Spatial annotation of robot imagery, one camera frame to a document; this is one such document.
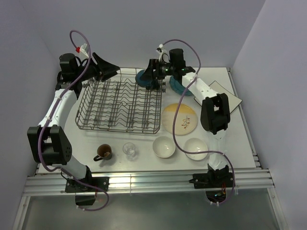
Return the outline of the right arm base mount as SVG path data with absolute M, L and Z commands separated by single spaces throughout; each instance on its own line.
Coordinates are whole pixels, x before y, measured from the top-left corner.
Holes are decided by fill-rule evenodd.
M 195 173 L 189 183 L 193 184 L 194 189 L 216 189 L 206 192 L 209 201 L 214 203 L 223 202 L 227 197 L 227 188 L 233 188 L 234 179 L 232 173 L 215 175 L 213 172 Z

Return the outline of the dark blue mug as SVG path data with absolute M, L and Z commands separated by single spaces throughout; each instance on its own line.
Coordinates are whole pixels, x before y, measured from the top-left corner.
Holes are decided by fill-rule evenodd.
M 152 79 L 154 71 L 152 70 L 140 70 L 136 76 L 135 81 L 140 86 L 147 90 L 155 90 L 159 88 L 159 84 L 156 80 Z

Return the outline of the cream bowl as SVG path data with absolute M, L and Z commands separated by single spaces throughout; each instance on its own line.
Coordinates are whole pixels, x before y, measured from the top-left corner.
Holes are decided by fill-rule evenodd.
M 153 142 L 153 151 L 159 158 L 169 158 L 176 150 L 173 140 L 166 136 L 157 137 Z

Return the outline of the brown mug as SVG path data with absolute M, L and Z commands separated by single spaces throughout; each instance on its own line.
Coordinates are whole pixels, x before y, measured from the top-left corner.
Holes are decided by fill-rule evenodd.
M 93 158 L 94 161 L 110 160 L 113 156 L 112 148 L 108 144 L 103 144 L 97 148 L 97 155 Z

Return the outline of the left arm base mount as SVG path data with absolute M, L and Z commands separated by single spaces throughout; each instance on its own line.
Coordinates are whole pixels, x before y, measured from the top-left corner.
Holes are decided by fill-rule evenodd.
M 88 209 L 97 201 L 98 192 L 106 195 L 106 201 L 101 207 L 104 208 L 109 202 L 109 195 L 107 193 L 109 186 L 109 177 L 93 177 L 90 182 L 77 182 L 74 179 L 67 179 L 65 186 L 65 193 L 75 194 L 75 204 L 78 207 Z

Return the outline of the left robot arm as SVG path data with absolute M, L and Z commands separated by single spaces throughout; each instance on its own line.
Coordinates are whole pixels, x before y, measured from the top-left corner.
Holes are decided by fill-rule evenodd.
M 77 190 L 97 190 L 89 167 L 72 155 L 64 126 L 81 94 L 83 81 L 106 81 L 117 75 L 120 67 L 103 60 L 96 53 L 85 60 L 66 53 L 59 57 L 59 64 L 61 70 L 57 76 L 54 100 L 43 120 L 27 131 L 33 158 L 48 172 L 60 170 L 65 173 L 69 185 Z

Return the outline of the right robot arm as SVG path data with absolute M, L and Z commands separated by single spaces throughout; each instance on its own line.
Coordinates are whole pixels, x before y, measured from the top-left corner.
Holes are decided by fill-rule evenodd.
M 148 90 L 159 89 L 159 80 L 172 76 L 184 88 L 190 91 L 201 103 L 200 123 L 203 129 L 220 144 L 230 123 L 228 96 L 210 88 L 198 77 L 198 70 L 187 66 L 181 48 L 166 51 L 162 46 L 157 48 L 159 57 L 150 59 L 147 69 L 136 80 L 144 81 Z M 196 187 L 215 188 L 220 185 L 235 186 L 235 174 L 229 158 L 218 150 L 209 150 L 208 172 L 204 179 L 195 178 Z

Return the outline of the clear drinking glass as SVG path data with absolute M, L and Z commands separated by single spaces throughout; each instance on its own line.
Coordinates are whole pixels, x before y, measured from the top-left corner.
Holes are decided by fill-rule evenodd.
M 129 161 L 134 161 L 138 157 L 138 149 L 134 143 L 125 143 L 123 145 L 123 152 Z

